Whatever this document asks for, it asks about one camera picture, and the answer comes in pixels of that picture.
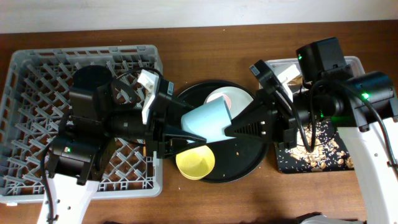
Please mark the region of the pink plastic cup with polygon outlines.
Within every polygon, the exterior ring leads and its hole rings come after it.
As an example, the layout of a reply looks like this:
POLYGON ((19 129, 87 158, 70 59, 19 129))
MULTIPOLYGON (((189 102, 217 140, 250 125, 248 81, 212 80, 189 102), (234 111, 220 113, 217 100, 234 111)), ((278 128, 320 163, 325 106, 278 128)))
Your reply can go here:
POLYGON ((226 104, 228 106, 228 109, 230 110, 231 109, 231 100, 230 100, 229 96, 228 95, 224 95, 223 97, 224 97, 225 102, 226 102, 226 104))

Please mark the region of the blue plastic cup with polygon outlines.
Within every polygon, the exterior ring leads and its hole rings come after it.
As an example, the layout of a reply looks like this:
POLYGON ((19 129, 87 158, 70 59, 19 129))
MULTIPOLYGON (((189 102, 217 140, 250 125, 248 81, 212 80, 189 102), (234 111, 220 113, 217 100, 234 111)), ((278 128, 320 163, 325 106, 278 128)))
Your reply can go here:
POLYGON ((231 115, 224 98, 201 105, 184 114, 181 118, 182 129, 206 139, 207 143, 233 139, 224 133, 231 125, 231 115))

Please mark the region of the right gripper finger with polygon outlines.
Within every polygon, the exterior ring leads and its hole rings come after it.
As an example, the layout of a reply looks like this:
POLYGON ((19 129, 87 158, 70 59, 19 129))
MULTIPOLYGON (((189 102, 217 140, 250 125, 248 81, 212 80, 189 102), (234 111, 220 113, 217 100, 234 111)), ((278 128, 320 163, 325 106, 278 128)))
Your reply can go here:
POLYGON ((265 90, 257 90, 253 101, 232 121, 265 121, 273 110, 270 94, 265 90))
POLYGON ((263 143, 273 141, 277 115, 275 112, 241 113, 224 129, 225 135, 238 139, 252 139, 263 143))

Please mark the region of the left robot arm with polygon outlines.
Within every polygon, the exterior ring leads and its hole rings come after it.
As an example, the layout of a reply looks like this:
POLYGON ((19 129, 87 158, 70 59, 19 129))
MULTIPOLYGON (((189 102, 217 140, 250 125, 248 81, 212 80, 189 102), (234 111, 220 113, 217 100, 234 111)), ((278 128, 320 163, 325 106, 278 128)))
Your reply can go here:
POLYGON ((73 74, 72 107, 63 114, 40 161, 45 195, 39 223, 83 221, 119 138, 159 159, 206 144, 204 137, 168 124, 170 106, 184 112, 193 106, 174 96, 172 82, 160 71, 137 67, 129 74, 137 75, 146 89, 142 108, 134 103, 134 89, 104 66, 89 65, 73 74), (118 103, 116 90, 131 95, 132 102, 118 103))

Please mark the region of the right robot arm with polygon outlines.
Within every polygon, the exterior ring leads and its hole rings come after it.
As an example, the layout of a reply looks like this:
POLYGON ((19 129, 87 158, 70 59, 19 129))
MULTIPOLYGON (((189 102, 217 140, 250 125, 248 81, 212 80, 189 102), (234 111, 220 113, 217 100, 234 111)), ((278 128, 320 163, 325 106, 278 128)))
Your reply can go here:
POLYGON ((291 149, 305 126, 329 120, 354 164, 368 223, 397 222, 397 93, 382 72, 359 77, 331 37, 297 49, 305 91, 289 97, 263 60, 251 66, 261 88, 225 135, 291 149))

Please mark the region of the yellow plastic bowl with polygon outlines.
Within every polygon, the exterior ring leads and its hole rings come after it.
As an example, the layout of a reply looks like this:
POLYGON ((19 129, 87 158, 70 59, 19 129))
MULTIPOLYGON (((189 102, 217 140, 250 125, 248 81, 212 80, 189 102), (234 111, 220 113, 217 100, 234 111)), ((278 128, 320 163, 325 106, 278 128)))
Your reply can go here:
POLYGON ((175 161, 185 178, 200 180, 213 170, 215 155, 208 146, 201 146, 177 154, 175 161))

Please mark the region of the grey round plate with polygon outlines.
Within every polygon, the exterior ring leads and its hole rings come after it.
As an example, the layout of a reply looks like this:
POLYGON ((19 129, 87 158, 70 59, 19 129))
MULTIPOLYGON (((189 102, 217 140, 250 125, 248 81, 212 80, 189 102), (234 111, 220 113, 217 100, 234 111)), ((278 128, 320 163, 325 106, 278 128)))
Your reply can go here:
POLYGON ((229 113, 232 119, 240 114, 240 112, 253 101, 253 97, 243 89, 234 86, 225 86, 212 91, 206 97, 205 104, 219 97, 223 97, 224 95, 228 95, 231 100, 231 109, 229 113))

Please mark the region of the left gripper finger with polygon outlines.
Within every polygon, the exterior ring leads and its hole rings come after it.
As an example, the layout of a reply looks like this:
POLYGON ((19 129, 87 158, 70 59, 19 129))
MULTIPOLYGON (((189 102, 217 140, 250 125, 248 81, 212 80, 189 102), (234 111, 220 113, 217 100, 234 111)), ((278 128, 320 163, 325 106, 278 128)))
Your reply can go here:
POLYGON ((169 142, 162 142, 159 144, 157 150, 158 159, 168 159, 170 157, 176 156, 177 154, 193 149, 196 147, 205 146, 206 142, 193 141, 189 143, 186 140, 170 140, 169 142))
POLYGON ((206 144, 206 139, 204 137, 170 125, 164 126, 162 135, 164 141, 171 146, 202 146, 206 144))

